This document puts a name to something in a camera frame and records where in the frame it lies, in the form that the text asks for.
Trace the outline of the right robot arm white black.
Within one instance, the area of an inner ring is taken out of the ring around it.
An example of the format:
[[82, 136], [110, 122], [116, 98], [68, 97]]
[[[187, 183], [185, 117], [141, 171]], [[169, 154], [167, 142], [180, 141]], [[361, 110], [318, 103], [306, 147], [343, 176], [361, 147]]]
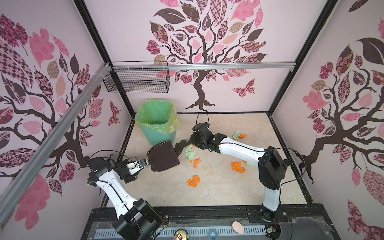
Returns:
[[256, 166], [259, 181], [264, 186], [264, 200], [258, 215], [266, 222], [277, 222], [282, 211], [281, 191], [286, 177], [288, 164], [269, 146], [266, 149], [252, 147], [237, 142], [223, 134], [213, 134], [210, 124], [199, 123], [193, 127], [190, 143], [202, 150], [236, 157]]

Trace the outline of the dark brown dustpan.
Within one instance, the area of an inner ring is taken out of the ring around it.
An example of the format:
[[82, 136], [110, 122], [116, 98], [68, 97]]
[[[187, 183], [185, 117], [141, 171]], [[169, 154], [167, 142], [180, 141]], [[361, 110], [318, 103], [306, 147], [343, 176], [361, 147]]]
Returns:
[[164, 172], [180, 164], [171, 141], [153, 146], [148, 152], [148, 161], [153, 172]]

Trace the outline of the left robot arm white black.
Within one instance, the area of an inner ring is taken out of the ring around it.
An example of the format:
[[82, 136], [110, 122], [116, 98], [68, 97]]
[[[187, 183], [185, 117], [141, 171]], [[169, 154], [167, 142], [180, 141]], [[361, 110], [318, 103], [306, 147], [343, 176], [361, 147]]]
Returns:
[[112, 202], [117, 216], [114, 229], [125, 240], [154, 240], [160, 234], [162, 218], [145, 200], [131, 196], [122, 182], [129, 183], [150, 165], [148, 159], [117, 163], [110, 157], [88, 160], [88, 184], [99, 187]]

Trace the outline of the dark brown hand broom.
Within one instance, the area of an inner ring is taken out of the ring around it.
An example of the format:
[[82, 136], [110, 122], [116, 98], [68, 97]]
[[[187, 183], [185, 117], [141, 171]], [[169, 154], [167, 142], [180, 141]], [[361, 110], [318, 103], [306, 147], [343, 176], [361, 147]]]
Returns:
[[176, 143], [175, 152], [177, 156], [179, 156], [186, 147], [191, 147], [191, 146], [192, 144], [187, 140], [181, 140], [179, 143]]

